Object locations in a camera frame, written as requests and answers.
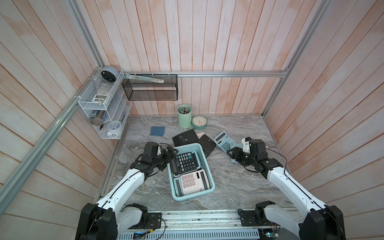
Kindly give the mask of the mint green storage box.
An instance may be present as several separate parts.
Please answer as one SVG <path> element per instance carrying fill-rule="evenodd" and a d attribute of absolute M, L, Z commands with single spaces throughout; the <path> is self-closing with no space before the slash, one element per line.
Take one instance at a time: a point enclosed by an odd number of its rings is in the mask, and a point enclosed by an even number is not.
<path fill-rule="evenodd" d="M 173 198 L 181 202 L 212 193 L 216 185 L 202 146 L 193 143 L 175 150 L 178 153 L 168 164 Z"/>

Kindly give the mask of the black calculator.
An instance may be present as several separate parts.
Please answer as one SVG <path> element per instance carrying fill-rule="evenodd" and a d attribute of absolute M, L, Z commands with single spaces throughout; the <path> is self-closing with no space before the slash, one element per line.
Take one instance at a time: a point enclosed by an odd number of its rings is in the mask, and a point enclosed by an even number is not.
<path fill-rule="evenodd" d="M 175 156 L 171 162 L 171 172 L 174 176 L 194 172 L 200 168 L 196 152 L 188 152 Z"/>

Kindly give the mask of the large teal calculator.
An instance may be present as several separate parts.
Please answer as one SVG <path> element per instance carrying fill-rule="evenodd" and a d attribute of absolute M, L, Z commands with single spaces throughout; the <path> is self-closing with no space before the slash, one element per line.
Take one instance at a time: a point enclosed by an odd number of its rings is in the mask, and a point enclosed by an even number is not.
<path fill-rule="evenodd" d="M 235 147 L 243 148 L 242 143 L 235 142 L 225 131 L 221 132 L 214 138 L 215 143 L 224 152 L 227 152 Z"/>

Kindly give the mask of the small teal calculator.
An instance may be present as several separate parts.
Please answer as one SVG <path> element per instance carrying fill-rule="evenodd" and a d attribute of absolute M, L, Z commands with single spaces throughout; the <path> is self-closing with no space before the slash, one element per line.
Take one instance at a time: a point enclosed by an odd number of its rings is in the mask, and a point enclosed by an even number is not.
<path fill-rule="evenodd" d="M 182 188 L 181 188 L 181 185 L 180 185 L 180 179 L 179 178 L 175 178 L 174 179 L 174 186 L 175 186 L 176 196 L 177 197 L 182 197 L 183 196 L 183 192 L 182 192 Z"/>

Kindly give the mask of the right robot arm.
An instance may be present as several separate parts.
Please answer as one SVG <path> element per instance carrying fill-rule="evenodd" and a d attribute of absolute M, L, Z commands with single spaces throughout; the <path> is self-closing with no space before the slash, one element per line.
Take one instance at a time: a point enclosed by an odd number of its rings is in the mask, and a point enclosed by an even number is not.
<path fill-rule="evenodd" d="M 234 147 L 227 154 L 244 168 L 254 167 L 253 173 L 259 173 L 273 183 L 299 211 L 296 215 L 272 201 L 264 201 L 256 204 L 255 211 L 249 218 L 250 223 L 258 226 L 276 224 L 301 240 L 346 239 L 342 211 L 316 198 L 278 160 L 269 158 L 262 140 L 247 137 L 243 140 L 243 147 Z"/>

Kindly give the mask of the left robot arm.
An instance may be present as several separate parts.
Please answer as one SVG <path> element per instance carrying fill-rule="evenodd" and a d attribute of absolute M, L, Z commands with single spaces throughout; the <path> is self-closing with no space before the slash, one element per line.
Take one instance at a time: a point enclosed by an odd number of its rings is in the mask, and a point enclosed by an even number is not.
<path fill-rule="evenodd" d="M 76 240 L 116 240 L 127 229 L 145 225 L 146 207 L 123 206 L 145 180 L 154 176 L 154 169 L 163 171 L 178 154 L 169 144 L 148 142 L 144 152 L 130 165 L 122 180 L 95 204 L 86 204 L 79 218 Z"/>

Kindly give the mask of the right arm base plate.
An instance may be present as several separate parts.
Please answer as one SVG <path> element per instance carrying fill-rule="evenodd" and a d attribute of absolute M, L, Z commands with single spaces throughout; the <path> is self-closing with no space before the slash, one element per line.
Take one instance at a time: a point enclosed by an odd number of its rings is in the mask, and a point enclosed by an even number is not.
<path fill-rule="evenodd" d="M 278 226 L 276 223 L 267 220 L 266 216 L 258 209 L 253 211 L 239 209 L 238 215 L 243 227 Z"/>

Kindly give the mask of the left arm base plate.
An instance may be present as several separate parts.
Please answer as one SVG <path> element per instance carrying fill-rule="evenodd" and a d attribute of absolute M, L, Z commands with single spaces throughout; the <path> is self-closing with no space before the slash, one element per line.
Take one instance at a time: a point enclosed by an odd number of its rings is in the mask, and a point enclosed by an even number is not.
<path fill-rule="evenodd" d="M 132 229 L 139 230 L 156 230 L 162 227 L 162 213 L 147 213 L 141 218 L 140 222 L 137 225 L 130 227 Z"/>

